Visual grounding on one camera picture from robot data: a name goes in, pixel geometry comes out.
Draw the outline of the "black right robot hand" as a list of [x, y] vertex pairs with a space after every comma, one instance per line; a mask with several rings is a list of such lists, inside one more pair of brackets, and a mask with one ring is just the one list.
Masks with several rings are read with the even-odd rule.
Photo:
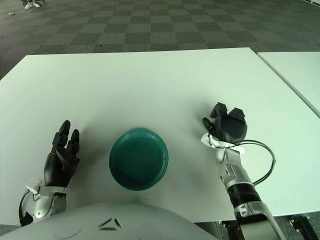
[[218, 102], [202, 123], [208, 133], [221, 142], [237, 144], [245, 139], [247, 134], [247, 123], [242, 109], [234, 108], [228, 112], [225, 104]]

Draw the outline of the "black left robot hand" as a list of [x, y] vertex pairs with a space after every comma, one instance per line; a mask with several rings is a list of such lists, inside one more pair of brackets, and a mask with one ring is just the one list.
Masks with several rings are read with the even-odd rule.
[[80, 132], [75, 129], [71, 138], [68, 138], [70, 127], [71, 122], [65, 120], [54, 135], [52, 149], [46, 158], [43, 170], [45, 186], [67, 187], [80, 162], [77, 157], [80, 148]]

